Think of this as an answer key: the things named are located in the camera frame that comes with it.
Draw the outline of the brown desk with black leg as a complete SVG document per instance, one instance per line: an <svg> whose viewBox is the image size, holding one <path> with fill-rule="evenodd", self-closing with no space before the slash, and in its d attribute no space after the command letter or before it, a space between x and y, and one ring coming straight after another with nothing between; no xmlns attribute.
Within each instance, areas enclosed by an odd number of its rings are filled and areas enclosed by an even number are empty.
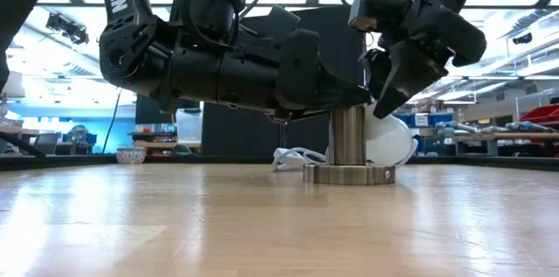
<svg viewBox="0 0 559 277"><path fill-rule="evenodd" d="M38 135L39 131L36 129L0 126L0 140L11 143L31 156L43 158L45 153L29 143L31 137L37 137Z"/></svg>

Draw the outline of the low shelf with books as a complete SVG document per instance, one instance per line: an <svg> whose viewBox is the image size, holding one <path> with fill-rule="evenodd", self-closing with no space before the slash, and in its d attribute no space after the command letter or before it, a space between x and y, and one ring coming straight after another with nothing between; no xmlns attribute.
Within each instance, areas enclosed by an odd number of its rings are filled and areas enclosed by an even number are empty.
<svg viewBox="0 0 559 277"><path fill-rule="evenodd" d="M200 141L180 142L176 132L130 132L135 147L148 149L173 149L177 145L183 145L189 149L199 150L202 146Z"/></svg>

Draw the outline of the dark mesh chair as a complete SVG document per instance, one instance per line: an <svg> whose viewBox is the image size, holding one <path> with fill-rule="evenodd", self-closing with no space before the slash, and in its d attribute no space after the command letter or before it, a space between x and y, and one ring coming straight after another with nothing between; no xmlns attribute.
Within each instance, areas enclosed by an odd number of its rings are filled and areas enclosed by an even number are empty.
<svg viewBox="0 0 559 277"><path fill-rule="evenodd" d="M33 146L45 155L54 155L60 133L42 133L36 136Z"/></svg>

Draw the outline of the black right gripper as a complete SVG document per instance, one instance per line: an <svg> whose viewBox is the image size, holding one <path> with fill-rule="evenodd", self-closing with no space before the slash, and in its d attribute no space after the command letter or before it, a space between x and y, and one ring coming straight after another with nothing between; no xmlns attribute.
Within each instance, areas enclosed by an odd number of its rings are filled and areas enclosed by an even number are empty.
<svg viewBox="0 0 559 277"><path fill-rule="evenodd" d="M399 28L403 38L390 55L371 49L359 57L366 87L383 119L448 74L447 62L466 66L487 48L484 33L449 8L444 0L404 0Z"/></svg>

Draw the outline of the clear plastic tub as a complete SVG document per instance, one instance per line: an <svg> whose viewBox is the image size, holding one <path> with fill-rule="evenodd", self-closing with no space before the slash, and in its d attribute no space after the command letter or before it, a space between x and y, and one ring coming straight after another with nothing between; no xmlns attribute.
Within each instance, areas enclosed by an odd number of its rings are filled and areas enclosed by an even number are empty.
<svg viewBox="0 0 559 277"><path fill-rule="evenodd" d="M183 108L176 111L176 135L180 143L202 140L203 112L201 108Z"/></svg>

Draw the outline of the small patterned ceramic bowl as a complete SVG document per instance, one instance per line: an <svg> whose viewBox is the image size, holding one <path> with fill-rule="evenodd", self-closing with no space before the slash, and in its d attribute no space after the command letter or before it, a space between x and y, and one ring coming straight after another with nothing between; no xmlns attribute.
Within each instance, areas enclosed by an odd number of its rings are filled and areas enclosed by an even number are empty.
<svg viewBox="0 0 559 277"><path fill-rule="evenodd" d="M146 154L147 150L143 147L118 148L116 159L120 164L142 164Z"/></svg>

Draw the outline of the red plastic bin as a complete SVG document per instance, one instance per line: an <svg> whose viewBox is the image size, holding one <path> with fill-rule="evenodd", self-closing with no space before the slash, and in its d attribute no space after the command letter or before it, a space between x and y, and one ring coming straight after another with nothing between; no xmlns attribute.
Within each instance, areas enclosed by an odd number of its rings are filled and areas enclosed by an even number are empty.
<svg viewBox="0 0 559 277"><path fill-rule="evenodd" d="M537 107L520 118L520 123L541 131L559 131L559 105Z"/></svg>

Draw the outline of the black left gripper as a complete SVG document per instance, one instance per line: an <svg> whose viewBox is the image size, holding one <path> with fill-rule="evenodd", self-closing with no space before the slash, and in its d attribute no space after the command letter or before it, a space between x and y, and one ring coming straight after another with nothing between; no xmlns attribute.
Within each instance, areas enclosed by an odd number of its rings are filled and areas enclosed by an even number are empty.
<svg viewBox="0 0 559 277"><path fill-rule="evenodd" d="M318 67L319 43L317 32L295 29L281 40L255 38L241 45L222 59L217 103L258 110L276 122L369 105L365 87Z"/></svg>

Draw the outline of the grey patterned bag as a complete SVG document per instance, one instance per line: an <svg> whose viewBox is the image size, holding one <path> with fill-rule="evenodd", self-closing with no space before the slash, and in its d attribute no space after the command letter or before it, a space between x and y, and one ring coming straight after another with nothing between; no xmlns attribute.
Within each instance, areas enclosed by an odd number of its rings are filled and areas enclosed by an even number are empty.
<svg viewBox="0 0 559 277"><path fill-rule="evenodd" d="M65 141L94 145L97 142L97 135L90 134L84 125L76 125L66 134Z"/></svg>

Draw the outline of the white globe lightbulb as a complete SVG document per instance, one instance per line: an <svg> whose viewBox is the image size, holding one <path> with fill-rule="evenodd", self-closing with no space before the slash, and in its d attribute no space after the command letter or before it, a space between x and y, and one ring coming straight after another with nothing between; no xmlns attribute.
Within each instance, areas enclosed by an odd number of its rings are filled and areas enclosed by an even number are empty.
<svg viewBox="0 0 559 277"><path fill-rule="evenodd" d="M365 108L366 159L375 164L397 167L406 164L415 153L418 142L402 120L393 115L377 118L374 110L374 104Z"/></svg>

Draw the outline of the row of blue bins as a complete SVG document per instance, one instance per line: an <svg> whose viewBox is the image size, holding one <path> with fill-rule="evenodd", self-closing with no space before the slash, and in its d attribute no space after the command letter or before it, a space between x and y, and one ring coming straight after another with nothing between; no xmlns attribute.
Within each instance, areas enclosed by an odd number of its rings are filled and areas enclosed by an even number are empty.
<svg viewBox="0 0 559 277"><path fill-rule="evenodd" d="M395 116L410 128L435 127L439 122L453 121L452 113L407 113L395 114Z"/></svg>

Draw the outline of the wooden workbench with parts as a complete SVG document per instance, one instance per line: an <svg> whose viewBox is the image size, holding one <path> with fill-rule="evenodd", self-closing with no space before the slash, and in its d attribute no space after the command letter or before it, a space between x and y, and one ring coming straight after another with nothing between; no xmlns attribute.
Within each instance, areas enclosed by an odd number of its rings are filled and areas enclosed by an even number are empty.
<svg viewBox="0 0 559 277"><path fill-rule="evenodd" d="M487 154L489 156L498 156L498 141L513 142L530 142L543 144L545 150L554 156L555 142L559 142L559 133L485 133L485 134L469 134L455 135L452 137L455 143L456 154L461 156L464 153L464 144L467 142L485 142Z"/></svg>

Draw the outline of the black monitor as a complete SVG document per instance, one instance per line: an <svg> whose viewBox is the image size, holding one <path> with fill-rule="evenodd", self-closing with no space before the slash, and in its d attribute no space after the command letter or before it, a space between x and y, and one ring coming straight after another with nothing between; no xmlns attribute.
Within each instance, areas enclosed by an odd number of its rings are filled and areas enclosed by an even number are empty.
<svg viewBox="0 0 559 277"><path fill-rule="evenodd" d="M174 116L164 113L155 100L138 94L135 103L136 124L165 124L173 123Z"/></svg>

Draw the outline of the black aluminium table frame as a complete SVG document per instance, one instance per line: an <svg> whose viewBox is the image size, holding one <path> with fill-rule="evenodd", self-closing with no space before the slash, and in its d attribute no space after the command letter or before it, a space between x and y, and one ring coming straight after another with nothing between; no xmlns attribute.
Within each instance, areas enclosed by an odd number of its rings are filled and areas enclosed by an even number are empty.
<svg viewBox="0 0 559 277"><path fill-rule="evenodd" d="M145 163L192 163L192 164L271 164L273 159L265 156L147 156ZM0 156L0 171L36 170L72 166L116 164L116 155L84 156ZM438 156L412 157L411 165L467 165L508 168L518 170L543 170L559 172L559 158L504 157L504 156Z"/></svg>

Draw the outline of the brass lamp socket base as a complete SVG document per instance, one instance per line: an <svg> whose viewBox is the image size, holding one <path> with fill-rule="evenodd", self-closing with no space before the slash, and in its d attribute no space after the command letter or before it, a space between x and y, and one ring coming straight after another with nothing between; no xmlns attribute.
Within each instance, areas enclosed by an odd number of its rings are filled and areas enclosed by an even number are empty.
<svg viewBox="0 0 559 277"><path fill-rule="evenodd" d="M303 181L311 184L385 185L396 182L396 167L367 163L366 107L334 109L330 114L328 159L306 164Z"/></svg>

